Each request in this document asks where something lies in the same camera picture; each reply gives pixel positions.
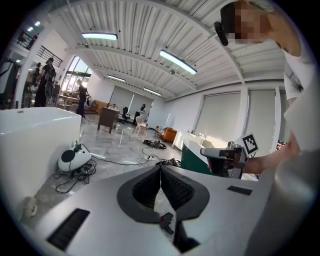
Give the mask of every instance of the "orange sofa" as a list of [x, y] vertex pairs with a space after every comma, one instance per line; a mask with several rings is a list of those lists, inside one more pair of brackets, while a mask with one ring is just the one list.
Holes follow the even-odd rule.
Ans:
[[160, 130], [156, 130], [155, 133], [158, 134], [166, 142], [174, 142], [177, 135], [177, 131], [170, 127], [165, 128], [165, 131], [163, 132], [161, 132]]

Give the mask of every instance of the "roller blind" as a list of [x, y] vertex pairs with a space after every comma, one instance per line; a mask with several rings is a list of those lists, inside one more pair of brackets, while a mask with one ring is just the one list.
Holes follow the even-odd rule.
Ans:
[[154, 100], [151, 98], [135, 93], [131, 103], [129, 114], [135, 116], [136, 111], [140, 112], [142, 104], [145, 104], [146, 111], [147, 113], [149, 113], [153, 101]]
[[247, 123], [244, 134], [253, 134], [259, 151], [256, 157], [268, 155], [276, 124], [274, 90], [250, 90]]
[[227, 147], [234, 135], [239, 107], [239, 92], [206, 96], [195, 129], [196, 134], [205, 134], [206, 140], [215, 148]]
[[284, 113], [289, 108], [289, 103], [287, 101], [287, 95], [284, 91], [280, 92], [280, 100], [281, 100], [281, 126], [280, 126], [279, 140], [283, 142], [288, 142], [290, 127], [284, 117]]
[[124, 107], [129, 108], [133, 95], [134, 93], [132, 91], [115, 86], [110, 99], [110, 104], [115, 104], [122, 114]]

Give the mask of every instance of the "ceiling light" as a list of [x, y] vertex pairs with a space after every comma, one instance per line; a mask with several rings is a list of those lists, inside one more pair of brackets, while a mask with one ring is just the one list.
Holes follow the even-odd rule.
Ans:
[[109, 75], [107, 74], [106, 75], [108, 78], [112, 78], [112, 79], [116, 79], [116, 80], [119, 80], [121, 82], [125, 82], [126, 80], [122, 79], [122, 78], [119, 78], [119, 77], [116, 77], [116, 76], [113, 76], [113, 75]]
[[82, 33], [83, 38], [95, 38], [95, 39], [109, 39], [117, 40], [118, 36], [116, 34], [109, 33]]
[[172, 55], [171, 53], [169, 53], [169, 52], [167, 52], [165, 50], [161, 50], [160, 51], [160, 56], [162, 56], [162, 57], [166, 58], [167, 60], [177, 64], [178, 66], [180, 66], [184, 70], [190, 72], [191, 75], [195, 75], [197, 73], [197, 71], [192, 66], [188, 65], [187, 63], [185, 63], [184, 61], [182, 61], [178, 57]]
[[153, 90], [149, 90], [149, 89], [147, 89], [147, 88], [143, 88], [145, 91], [147, 91], [147, 92], [149, 92], [149, 93], [152, 93], [152, 94], [155, 94], [155, 95], [159, 95], [159, 96], [161, 96], [161, 94], [160, 93], [158, 93], [158, 92], [155, 92], [155, 91], [153, 91]]

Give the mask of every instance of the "white bathtub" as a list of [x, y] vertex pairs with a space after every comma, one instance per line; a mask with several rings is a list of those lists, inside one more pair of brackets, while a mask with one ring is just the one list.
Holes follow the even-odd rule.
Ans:
[[22, 216], [57, 169], [59, 156], [79, 141], [81, 116], [56, 107], [0, 111], [0, 189], [8, 209]]

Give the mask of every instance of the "glossy gray floor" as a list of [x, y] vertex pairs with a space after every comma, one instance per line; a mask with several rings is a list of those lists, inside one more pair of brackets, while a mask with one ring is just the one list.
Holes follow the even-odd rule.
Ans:
[[[123, 164], [136, 164], [137, 158], [143, 155], [142, 149], [146, 154], [151, 154], [150, 149], [146, 148], [143, 144], [145, 139], [147, 140], [160, 140], [160, 137], [155, 134], [154, 130], [149, 130], [147, 133], [140, 132], [140, 138], [138, 138], [134, 131], [132, 131], [132, 124], [118, 123], [116, 129], [109, 133], [109, 128], [101, 126], [100, 130], [97, 130], [98, 126], [98, 115], [87, 115], [87, 120], [81, 123], [80, 128], [80, 143], [83, 143], [91, 153], [105, 157], [106, 160], [111, 160], [117, 163]], [[175, 158], [181, 160], [181, 151], [179, 149], [172, 148], [171, 143], [166, 143], [166, 150], [152, 149], [152, 151], [162, 159]], [[119, 165], [111, 162], [105, 162], [102, 160], [96, 160], [96, 173], [90, 177], [90, 184], [99, 181], [101, 179], [109, 178], [115, 175], [130, 172], [135, 169], [144, 167], [143, 165]], [[150, 166], [153, 162], [149, 161], [146, 165]], [[37, 199], [37, 212], [36, 215], [31, 218], [22, 218], [22, 222], [28, 227], [33, 229], [38, 221], [54, 206], [62, 202], [67, 197], [72, 196], [82, 187], [87, 186], [83, 182], [78, 182], [69, 193], [59, 194], [55, 191], [56, 186], [67, 182], [69, 178], [61, 177], [55, 179], [50, 176], [47, 181], [42, 185], [39, 191], [36, 193], [35, 198]], [[59, 187], [61, 191], [67, 191], [74, 181], [66, 184], [64, 187]], [[160, 215], [164, 215], [170, 212], [174, 215], [171, 222], [171, 229], [174, 229], [175, 224], [175, 212], [171, 208], [168, 199], [164, 193], [160, 190], [157, 197], [154, 210]], [[168, 235], [170, 240], [173, 239], [173, 235]]]

